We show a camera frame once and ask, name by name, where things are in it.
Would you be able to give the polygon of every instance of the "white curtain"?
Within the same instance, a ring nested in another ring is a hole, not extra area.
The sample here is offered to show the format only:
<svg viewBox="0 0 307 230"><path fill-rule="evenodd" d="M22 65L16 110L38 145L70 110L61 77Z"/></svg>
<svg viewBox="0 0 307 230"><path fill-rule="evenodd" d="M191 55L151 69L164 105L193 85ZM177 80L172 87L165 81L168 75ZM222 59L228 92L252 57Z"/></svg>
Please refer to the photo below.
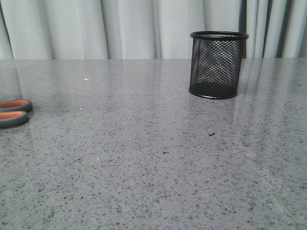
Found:
<svg viewBox="0 0 307 230"><path fill-rule="evenodd" d="M307 57L307 0L0 0L0 59L191 58L192 31L247 58Z"/></svg>

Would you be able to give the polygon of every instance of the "gray speckled countertop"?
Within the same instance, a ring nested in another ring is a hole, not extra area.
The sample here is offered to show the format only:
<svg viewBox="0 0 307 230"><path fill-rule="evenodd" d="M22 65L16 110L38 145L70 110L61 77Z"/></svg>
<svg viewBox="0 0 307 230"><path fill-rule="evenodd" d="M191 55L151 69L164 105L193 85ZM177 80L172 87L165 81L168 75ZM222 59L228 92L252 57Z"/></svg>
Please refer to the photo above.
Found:
<svg viewBox="0 0 307 230"><path fill-rule="evenodd" d="M307 59L243 60L227 100L190 94L189 73L0 61L0 102L34 104L0 130L0 229L306 230Z"/></svg>

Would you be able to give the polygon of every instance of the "black mesh pen holder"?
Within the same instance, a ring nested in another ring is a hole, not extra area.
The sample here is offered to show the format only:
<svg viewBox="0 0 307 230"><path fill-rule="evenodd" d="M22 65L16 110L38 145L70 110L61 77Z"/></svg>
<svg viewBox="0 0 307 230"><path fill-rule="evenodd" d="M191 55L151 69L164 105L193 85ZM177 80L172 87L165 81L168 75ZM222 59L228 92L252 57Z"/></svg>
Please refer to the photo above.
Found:
<svg viewBox="0 0 307 230"><path fill-rule="evenodd" d="M189 92L210 99L237 95L243 44L248 35L239 32L198 31L193 38Z"/></svg>

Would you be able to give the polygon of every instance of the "curtain fold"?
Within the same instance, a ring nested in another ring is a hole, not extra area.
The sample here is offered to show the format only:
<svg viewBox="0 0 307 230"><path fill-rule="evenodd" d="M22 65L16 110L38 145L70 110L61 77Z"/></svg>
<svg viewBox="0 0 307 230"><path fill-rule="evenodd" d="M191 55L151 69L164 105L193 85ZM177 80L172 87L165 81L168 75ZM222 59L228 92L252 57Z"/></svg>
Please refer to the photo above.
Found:
<svg viewBox="0 0 307 230"><path fill-rule="evenodd" d="M247 58L307 57L307 0L1 0L0 59L191 58L189 34L249 34Z"/></svg>

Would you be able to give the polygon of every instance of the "granite surface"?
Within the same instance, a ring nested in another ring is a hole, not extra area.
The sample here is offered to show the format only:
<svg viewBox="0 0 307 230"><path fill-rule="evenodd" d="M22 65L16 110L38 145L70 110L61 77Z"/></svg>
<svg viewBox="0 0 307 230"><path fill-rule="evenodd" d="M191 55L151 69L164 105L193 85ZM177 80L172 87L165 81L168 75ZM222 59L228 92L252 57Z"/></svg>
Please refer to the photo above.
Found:
<svg viewBox="0 0 307 230"><path fill-rule="evenodd" d="M190 60L0 61L2 230L306 230L307 59L246 59L238 96Z"/></svg>

